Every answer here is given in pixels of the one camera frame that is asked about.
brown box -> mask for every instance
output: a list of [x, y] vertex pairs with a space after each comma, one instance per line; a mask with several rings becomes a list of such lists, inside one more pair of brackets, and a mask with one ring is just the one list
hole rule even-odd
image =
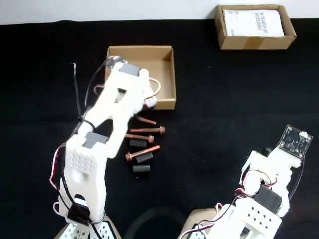
[[[226, 10], [277, 10], [285, 36], [227, 36], [223, 9]], [[284, 6], [280, 5], [219, 5], [217, 7], [215, 24], [218, 42], [222, 50], [277, 50], [287, 49], [295, 40], [296, 33]]]
[[[123, 56], [128, 63], [147, 69], [157, 79], [161, 90], [155, 110], [174, 110], [176, 102], [174, 55], [171, 46], [110, 46], [107, 57]], [[156, 90], [157, 85], [151, 82]]]

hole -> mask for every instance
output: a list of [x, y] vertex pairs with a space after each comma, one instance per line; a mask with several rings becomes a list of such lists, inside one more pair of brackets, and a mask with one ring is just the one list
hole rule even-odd
[[123, 99], [125, 94], [126, 94], [126, 90], [118, 88], [118, 94], [114, 100], [114, 103], [120, 102]]
[[104, 121], [99, 128], [103, 129], [103, 135], [106, 136], [108, 139], [110, 138], [112, 132], [113, 132], [113, 120], [112, 119], [107, 119]]
[[82, 195], [80, 195], [80, 194], [76, 194], [74, 198], [81, 199], [81, 200], [85, 201], [84, 197]]

black cylinder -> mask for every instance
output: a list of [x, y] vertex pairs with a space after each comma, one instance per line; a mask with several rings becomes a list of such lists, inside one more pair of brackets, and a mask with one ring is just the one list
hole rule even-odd
[[151, 170], [151, 166], [149, 165], [134, 165], [133, 172], [134, 173], [148, 173]]
[[147, 142], [145, 140], [141, 139], [134, 139], [131, 138], [130, 140], [130, 146], [138, 147], [138, 148], [146, 148]]
[[141, 156], [136, 157], [137, 163], [143, 163], [154, 158], [152, 153], [143, 154]]

bolt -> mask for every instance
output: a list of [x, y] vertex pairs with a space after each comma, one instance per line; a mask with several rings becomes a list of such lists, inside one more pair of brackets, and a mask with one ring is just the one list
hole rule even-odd
[[141, 122], [145, 122], [145, 123], [150, 123], [150, 124], [154, 124], [156, 125], [157, 123], [153, 120], [149, 120], [149, 119], [146, 119], [146, 118], [143, 118], [143, 117], [140, 117], [140, 116], [136, 116], [136, 119], [138, 121], [141, 121]]
[[125, 154], [125, 158], [126, 158], [127, 161], [131, 161], [132, 158], [135, 158], [137, 156], [140, 156], [140, 155], [143, 155], [143, 154], [146, 154], [146, 153], [153, 152], [153, 151], [158, 150], [158, 149], [160, 149], [160, 146], [156, 145], [156, 146], [154, 146], [152, 148], [147, 148], [147, 149], [144, 149], [144, 150], [136, 152], [136, 153], [129, 153], [128, 152], [127, 154]]
[[160, 134], [164, 134], [165, 133], [165, 127], [160, 126], [159, 128], [132, 128], [132, 129], [130, 129], [130, 132], [132, 132], [132, 133], [137, 133], [137, 132], [157, 133], [157, 132], [159, 132]]
[[136, 134], [125, 134], [125, 138], [136, 138], [136, 139], [143, 139], [146, 140], [149, 143], [153, 143], [154, 142], [154, 136], [153, 135], [149, 135], [149, 136], [141, 136], [141, 135], [136, 135]]

circuit board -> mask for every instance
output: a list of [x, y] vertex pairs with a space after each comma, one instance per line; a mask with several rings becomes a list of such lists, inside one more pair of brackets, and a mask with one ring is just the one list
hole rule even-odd
[[309, 149], [312, 140], [313, 137], [307, 132], [287, 125], [277, 147], [302, 159]]

